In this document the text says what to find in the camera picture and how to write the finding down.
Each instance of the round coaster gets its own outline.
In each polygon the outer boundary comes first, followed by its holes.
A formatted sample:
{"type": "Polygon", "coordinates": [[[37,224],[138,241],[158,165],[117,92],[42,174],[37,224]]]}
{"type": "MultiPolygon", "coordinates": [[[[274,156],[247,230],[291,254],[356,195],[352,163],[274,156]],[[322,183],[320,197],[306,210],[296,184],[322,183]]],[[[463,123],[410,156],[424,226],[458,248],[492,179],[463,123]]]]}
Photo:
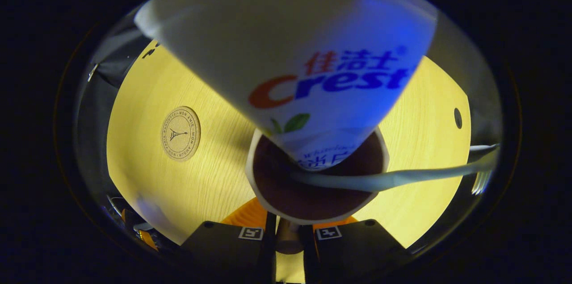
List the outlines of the round coaster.
{"type": "Polygon", "coordinates": [[[175,161],[189,160],[197,152],[201,125],[190,107],[171,111],[161,126],[161,144],[167,156],[175,161]]]}

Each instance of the wooden table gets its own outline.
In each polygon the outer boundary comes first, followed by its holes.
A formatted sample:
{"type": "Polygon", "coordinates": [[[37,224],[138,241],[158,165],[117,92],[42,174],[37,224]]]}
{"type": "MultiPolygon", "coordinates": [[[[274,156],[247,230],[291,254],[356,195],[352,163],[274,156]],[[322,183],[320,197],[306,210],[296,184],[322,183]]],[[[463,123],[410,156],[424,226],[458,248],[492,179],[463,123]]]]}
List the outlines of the wooden table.
{"type": "MultiPolygon", "coordinates": [[[[465,164],[470,122],[467,96],[437,64],[423,58],[379,125],[390,154],[388,171],[465,164]],[[462,117],[460,129],[454,109],[462,117]]],[[[141,217],[182,244],[203,221],[222,221],[254,198],[244,172],[254,129],[163,46],[151,42],[131,67],[113,106],[109,174],[141,217]],[[177,162],[162,148],[161,126],[182,105],[198,115],[202,136],[194,156],[177,162]]],[[[376,219],[408,247],[441,216],[460,179],[383,191],[353,217],[376,219]]],[[[278,254],[277,263],[277,280],[304,282],[302,254],[278,254]]]]}

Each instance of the black background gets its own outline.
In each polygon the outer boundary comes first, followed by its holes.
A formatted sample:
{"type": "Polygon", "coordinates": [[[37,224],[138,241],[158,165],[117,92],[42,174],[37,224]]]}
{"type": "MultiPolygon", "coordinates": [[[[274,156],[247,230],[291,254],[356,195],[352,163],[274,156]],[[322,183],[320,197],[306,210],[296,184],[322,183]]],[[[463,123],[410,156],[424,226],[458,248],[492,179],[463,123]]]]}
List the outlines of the black background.
{"type": "MultiPolygon", "coordinates": [[[[6,2],[4,119],[13,125],[3,138],[8,282],[177,280],[131,258],[84,216],[59,175],[52,145],[55,94],[74,48],[96,21],[142,1],[6,2]]],[[[523,144],[513,183],[497,209],[421,280],[563,282],[570,274],[570,213],[564,207],[570,0],[429,1],[461,27],[478,27],[478,35],[509,59],[522,102],[523,144]]]]}

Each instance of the green leaf graphic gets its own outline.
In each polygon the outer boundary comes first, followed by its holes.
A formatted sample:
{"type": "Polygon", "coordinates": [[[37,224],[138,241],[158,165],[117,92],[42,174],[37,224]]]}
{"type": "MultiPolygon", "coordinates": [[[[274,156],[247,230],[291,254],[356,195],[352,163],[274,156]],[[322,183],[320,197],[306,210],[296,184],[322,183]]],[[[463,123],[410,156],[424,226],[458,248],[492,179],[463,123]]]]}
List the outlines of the green leaf graphic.
{"type": "Polygon", "coordinates": [[[280,123],[278,123],[278,121],[274,120],[274,118],[270,118],[270,121],[272,121],[272,124],[274,125],[274,131],[277,134],[281,134],[282,133],[282,129],[280,128],[280,123]]]}
{"type": "Polygon", "coordinates": [[[270,131],[270,129],[262,129],[262,132],[267,136],[273,135],[273,133],[272,133],[272,131],[270,131]]]}
{"type": "Polygon", "coordinates": [[[310,113],[299,113],[294,115],[292,119],[288,120],[288,123],[284,126],[284,132],[289,133],[292,131],[296,131],[302,129],[306,122],[310,119],[310,113]]]}

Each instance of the paper cup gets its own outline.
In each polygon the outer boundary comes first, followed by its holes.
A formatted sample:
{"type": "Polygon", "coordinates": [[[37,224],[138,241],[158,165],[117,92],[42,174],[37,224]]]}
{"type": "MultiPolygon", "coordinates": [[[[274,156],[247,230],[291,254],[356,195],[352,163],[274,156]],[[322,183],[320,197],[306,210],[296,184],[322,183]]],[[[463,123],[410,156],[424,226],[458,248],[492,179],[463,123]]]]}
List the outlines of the paper cup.
{"type": "MultiPolygon", "coordinates": [[[[379,129],[343,163],[325,172],[331,175],[367,175],[386,172],[390,154],[379,129]]],[[[248,152],[246,175],[260,204],[298,225],[341,221],[372,201],[377,192],[309,186],[292,180],[299,169],[288,156],[256,130],[248,152]]]]}
{"type": "Polygon", "coordinates": [[[151,0],[135,23],[301,168],[350,156],[431,43],[424,0],[151,0]]]}

